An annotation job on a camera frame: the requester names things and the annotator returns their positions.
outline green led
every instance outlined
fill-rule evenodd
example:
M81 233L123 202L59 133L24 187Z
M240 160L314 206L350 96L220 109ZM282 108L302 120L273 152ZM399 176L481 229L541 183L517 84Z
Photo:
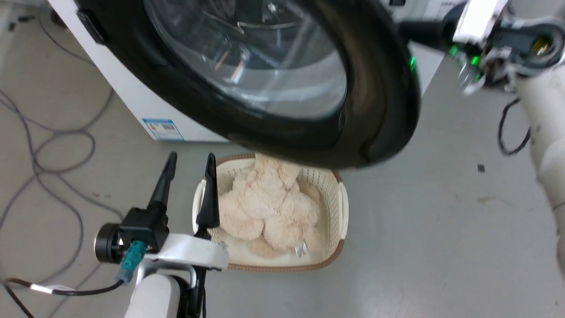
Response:
M416 71L416 58L415 57L412 57L410 59L410 70L412 72Z
M459 51L459 49L457 48L457 46L452 46L451 49L449 49L449 54L451 54L452 57L457 55L457 52Z
M481 63L481 59L479 57L472 57L471 58L471 65L477 66Z

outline laundry basket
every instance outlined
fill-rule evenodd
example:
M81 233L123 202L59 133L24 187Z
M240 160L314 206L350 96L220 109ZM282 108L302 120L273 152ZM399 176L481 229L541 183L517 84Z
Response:
M232 189L235 176L241 171L250 169L255 164L255 154L242 154L218 159L216 176L218 194L222 195ZM321 251L307 253L299 257L292 253L275 259L265 259L251 252L249 241L236 239L221 228L210 230L214 242L224 242L228 246L229 269L251 272L304 272L326 267L341 253L344 246L347 225L349 222L349 202L347 191L340 175L336 171L302 167L298 181L307 181L320 192L322 207L317 228L321 236ZM200 211L206 181L202 180L196 189L192 206L193 230L198 225L196 216Z

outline blue and white label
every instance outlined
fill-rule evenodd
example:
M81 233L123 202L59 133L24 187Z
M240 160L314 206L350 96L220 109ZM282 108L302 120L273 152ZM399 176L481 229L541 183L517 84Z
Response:
M143 122L153 133L157 140L183 141L184 138L170 119L144 118Z

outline beige plush toy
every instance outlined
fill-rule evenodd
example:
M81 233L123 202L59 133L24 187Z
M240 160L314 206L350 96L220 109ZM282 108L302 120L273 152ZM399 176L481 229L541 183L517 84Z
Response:
M250 240L250 249L265 258L278 257L305 242L320 250L316 224L320 194L308 183L298 184L300 167L262 154L251 170L241 171L233 189L220 196L220 227L229 235Z

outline gray floor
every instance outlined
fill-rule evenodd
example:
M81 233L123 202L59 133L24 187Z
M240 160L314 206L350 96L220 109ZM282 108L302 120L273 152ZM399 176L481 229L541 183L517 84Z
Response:
M65 47L81 52L69 33L46 23ZM300 274L211 273L209 317L561 318L565 292L554 259L555 228L534 181L527 149L500 155L496 127L511 97L481 93L464 98L457 70L444 63L423 101L417 133L393 160L344 171L350 225L341 256L331 266ZM109 87L94 68L76 61L46 38L37 22L18 25L0 88L22 111L57 128L77 127L101 107ZM508 117L505 136L517 144L527 129L520 110ZM32 128L34 144L49 136ZM94 199L126 212L146 204L167 154L178 151L169 226L190 232L192 195L208 152L245 152L231 144L152 141L119 98L91 129L96 153L65 177ZM21 124L0 108L2 207L31 175ZM89 149L69 137L40 156L45 165L68 166ZM477 171L485 165L485 173ZM54 283L75 286L96 265L92 238L110 213L71 193L52 177L45 183L75 205L85 224L78 262ZM64 264L78 242L77 219L37 184L18 200L0 232L2 275L40 280ZM85 285L112 283L116 267L104 265ZM37 317L59 302L20 290ZM71 299L56 317L120 317L131 287ZM0 293L0 316L23 317Z

